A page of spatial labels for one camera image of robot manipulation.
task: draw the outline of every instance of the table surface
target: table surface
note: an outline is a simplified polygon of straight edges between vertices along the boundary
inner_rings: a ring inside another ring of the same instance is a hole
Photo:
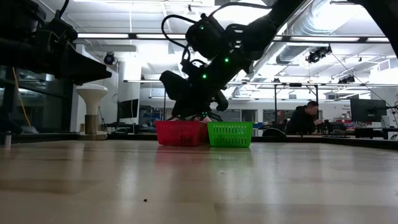
[[[398,223],[398,154],[392,151],[156,141],[0,150],[1,223]]]

